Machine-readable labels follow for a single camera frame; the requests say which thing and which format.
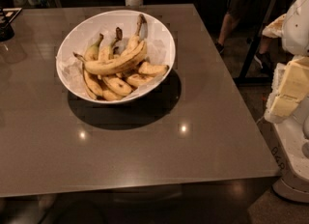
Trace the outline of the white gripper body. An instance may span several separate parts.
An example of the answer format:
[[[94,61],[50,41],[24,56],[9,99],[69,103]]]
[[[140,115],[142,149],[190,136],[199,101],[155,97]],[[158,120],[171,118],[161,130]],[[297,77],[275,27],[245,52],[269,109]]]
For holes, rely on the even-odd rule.
[[[283,48],[301,56],[309,55],[309,0],[295,0],[282,26]]]

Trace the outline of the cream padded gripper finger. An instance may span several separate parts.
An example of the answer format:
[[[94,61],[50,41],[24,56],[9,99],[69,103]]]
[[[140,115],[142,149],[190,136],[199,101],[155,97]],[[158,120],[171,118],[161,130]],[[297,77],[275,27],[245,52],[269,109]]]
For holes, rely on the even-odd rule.
[[[309,94],[309,57],[294,56],[287,65],[278,63],[268,105],[271,115],[289,117]]]

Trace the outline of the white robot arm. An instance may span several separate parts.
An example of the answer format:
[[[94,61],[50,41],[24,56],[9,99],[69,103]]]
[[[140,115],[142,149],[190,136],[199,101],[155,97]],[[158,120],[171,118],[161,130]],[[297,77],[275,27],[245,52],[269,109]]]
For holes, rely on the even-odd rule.
[[[272,123],[284,160],[275,193],[309,203],[309,0],[295,0],[288,11],[271,22],[263,35],[279,38],[293,55],[273,74],[264,118]]]

